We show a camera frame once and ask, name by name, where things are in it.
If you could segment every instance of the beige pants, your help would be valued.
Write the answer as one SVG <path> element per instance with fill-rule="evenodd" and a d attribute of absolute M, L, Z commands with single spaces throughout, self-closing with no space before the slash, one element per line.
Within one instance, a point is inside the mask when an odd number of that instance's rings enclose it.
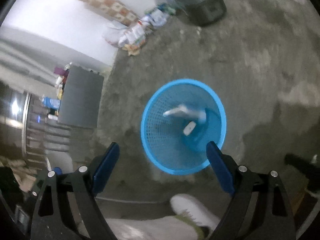
<path fill-rule="evenodd" d="M 118 240 L 202 240 L 201 229 L 181 216 L 154 220 L 106 219 Z M 79 232 L 88 236 L 83 223 Z"/>

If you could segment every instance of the blue trash basket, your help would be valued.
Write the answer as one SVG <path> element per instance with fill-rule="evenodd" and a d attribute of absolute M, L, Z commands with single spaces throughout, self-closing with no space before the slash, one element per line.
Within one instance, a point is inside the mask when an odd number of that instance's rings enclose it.
<path fill-rule="evenodd" d="M 196 124 L 190 135 L 183 129 L 189 121 L 163 116 L 180 104 L 205 109 L 207 119 Z M 143 148 L 154 165 L 174 175 L 198 172 L 209 165 L 206 145 L 214 141 L 221 149 L 227 131 L 227 119 L 217 94 L 206 84 L 179 79 L 161 87 L 149 100 L 141 121 Z"/>

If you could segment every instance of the concrete floor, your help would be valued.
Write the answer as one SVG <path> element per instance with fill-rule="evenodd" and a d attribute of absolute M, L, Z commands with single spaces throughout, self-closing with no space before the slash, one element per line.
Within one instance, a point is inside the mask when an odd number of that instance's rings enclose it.
<path fill-rule="evenodd" d="M 224 154 L 255 172 L 278 171 L 291 200 L 306 185 L 283 159 L 287 152 L 311 159 L 320 146 L 320 17 L 310 4 L 289 0 L 225 3 L 228 12 L 215 24 L 199 28 L 182 14 L 149 36 L 140 55 L 119 51 L 94 137 L 96 155 L 115 141 L 121 156 L 101 196 L 164 203 L 190 193 L 223 215 L 230 198 L 210 167 L 169 175 L 148 161 L 141 145 L 147 101 L 179 78 L 204 82 L 219 95 L 227 115 Z M 134 218 L 126 209 L 117 217 Z M 149 218 L 148 210 L 139 218 Z"/>

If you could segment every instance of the black container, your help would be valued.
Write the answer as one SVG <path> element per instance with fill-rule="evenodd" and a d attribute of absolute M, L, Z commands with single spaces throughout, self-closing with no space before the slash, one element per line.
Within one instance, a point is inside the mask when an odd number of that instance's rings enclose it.
<path fill-rule="evenodd" d="M 227 11 L 223 0 L 176 0 L 190 20 L 199 26 L 215 22 Z"/>

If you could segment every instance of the table top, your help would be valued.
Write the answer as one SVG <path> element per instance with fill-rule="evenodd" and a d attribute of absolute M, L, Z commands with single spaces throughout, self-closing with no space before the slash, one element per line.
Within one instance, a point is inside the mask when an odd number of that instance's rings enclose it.
<path fill-rule="evenodd" d="M 58 122 L 96 128 L 103 80 L 103 76 L 73 66 L 63 90 Z"/>

